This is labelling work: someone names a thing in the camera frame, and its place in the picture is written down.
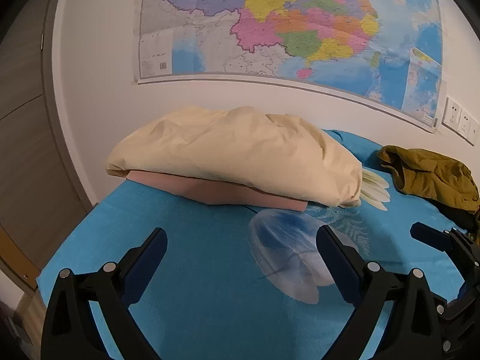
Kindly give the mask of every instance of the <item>wall outlet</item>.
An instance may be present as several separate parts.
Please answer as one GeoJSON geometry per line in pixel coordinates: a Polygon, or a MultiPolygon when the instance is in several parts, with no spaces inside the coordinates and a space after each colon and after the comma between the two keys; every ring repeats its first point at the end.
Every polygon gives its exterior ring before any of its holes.
{"type": "Polygon", "coordinates": [[[466,137],[466,140],[469,141],[472,145],[475,145],[477,143],[479,133],[480,133],[480,125],[479,123],[472,119],[471,124],[470,124],[470,130],[469,134],[466,137]]]}
{"type": "Polygon", "coordinates": [[[462,108],[453,101],[450,97],[447,97],[447,105],[445,108],[445,114],[443,115],[443,124],[450,127],[452,130],[458,130],[458,124],[460,121],[460,113],[462,108]]]}
{"type": "Polygon", "coordinates": [[[462,112],[460,112],[460,122],[458,124],[457,131],[464,138],[466,138],[469,134],[471,119],[472,117],[470,116],[470,114],[464,109],[462,109],[462,112]]]}

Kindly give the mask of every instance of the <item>wooden floor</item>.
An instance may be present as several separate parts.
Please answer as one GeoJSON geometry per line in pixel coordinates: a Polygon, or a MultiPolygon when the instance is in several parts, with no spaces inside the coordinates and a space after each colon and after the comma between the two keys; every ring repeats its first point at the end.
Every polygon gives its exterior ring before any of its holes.
{"type": "Polygon", "coordinates": [[[33,357],[40,360],[42,329],[47,308],[43,304],[40,293],[35,292],[33,298],[24,295],[15,313],[14,321],[27,332],[34,347],[33,357]]]}

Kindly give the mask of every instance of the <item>bed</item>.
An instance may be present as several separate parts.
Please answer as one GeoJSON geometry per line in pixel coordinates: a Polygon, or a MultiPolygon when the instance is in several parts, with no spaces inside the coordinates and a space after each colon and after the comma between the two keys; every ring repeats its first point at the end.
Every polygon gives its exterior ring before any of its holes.
{"type": "MultiPolygon", "coordinates": [[[[387,211],[309,204],[306,214],[345,234],[366,260],[408,273],[421,268],[432,291],[457,297],[463,279],[446,254],[410,237],[423,222],[443,230],[455,225],[425,200],[397,192],[375,152],[380,146],[341,131],[328,131],[390,185],[387,211]]],[[[318,286],[316,302],[296,300],[262,273],[251,247],[251,220],[263,209],[208,206],[124,181],[75,228],[38,278],[48,303],[62,268],[97,271],[118,261],[161,227],[168,249],[141,300],[129,310],[163,359],[320,359],[348,320],[353,306],[337,287],[318,286]]],[[[386,303],[363,359],[380,341],[391,304],[386,303]]],[[[97,304],[95,321],[109,355],[121,359],[97,304]]]]}

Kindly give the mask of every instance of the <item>white wall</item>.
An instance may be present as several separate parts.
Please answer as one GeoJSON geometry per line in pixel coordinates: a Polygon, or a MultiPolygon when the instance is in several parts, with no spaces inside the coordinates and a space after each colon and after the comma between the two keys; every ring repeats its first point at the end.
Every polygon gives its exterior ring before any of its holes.
{"type": "MultiPolygon", "coordinates": [[[[321,128],[353,132],[382,145],[422,147],[463,161],[480,183],[480,144],[472,147],[444,126],[433,135],[363,105],[294,88],[212,81],[136,85],[134,3],[60,0],[55,18],[55,95],[67,145],[93,203],[121,181],[103,168],[113,146],[143,124],[189,104],[213,109],[253,105],[265,112],[297,114],[321,128]]],[[[480,120],[480,42],[452,0],[440,0],[440,6],[447,95],[480,120]]]]}
{"type": "Polygon", "coordinates": [[[22,296],[23,291],[3,271],[0,271],[0,307],[7,315],[13,315],[22,296]]]}

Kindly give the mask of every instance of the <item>cream pillow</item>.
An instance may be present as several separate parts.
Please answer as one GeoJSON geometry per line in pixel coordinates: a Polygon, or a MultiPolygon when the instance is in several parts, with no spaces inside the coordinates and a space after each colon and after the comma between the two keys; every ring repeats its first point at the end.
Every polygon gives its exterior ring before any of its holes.
{"type": "Polygon", "coordinates": [[[106,162],[109,175],[132,169],[230,181],[327,206],[360,204],[362,165],[352,153],[298,116],[253,107],[188,107],[141,127],[106,162]]]}

